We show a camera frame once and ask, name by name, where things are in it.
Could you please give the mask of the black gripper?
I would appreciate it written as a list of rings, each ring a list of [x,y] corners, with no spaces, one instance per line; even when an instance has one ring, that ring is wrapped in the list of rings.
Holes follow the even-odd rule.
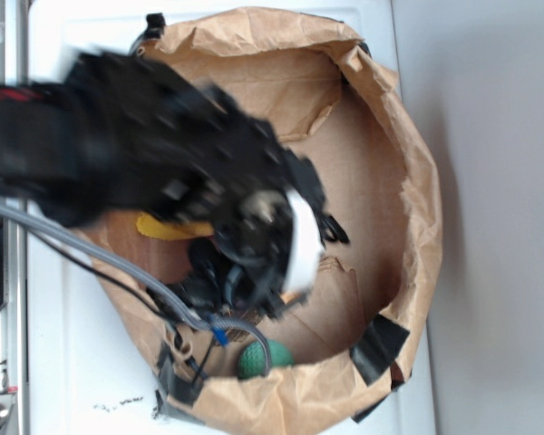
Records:
[[[306,299],[326,244],[349,241],[311,160],[275,140],[173,146],[162,161],[168,218],[212,227],[189,248],[191,273],[162,292],[184,322],[226,308],[277,318]]]

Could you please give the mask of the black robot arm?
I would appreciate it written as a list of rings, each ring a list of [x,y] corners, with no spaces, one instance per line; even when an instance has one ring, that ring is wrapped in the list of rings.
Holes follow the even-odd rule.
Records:
[[[63,82],[0,86],[0,196],[28,198],[64,227],[109,210],[205,223],[191,272],[151,295],[179,316],[223,308],[275,317],[313,286],[327,243],[312,162],[215,85],[116,53],[80,55]]]

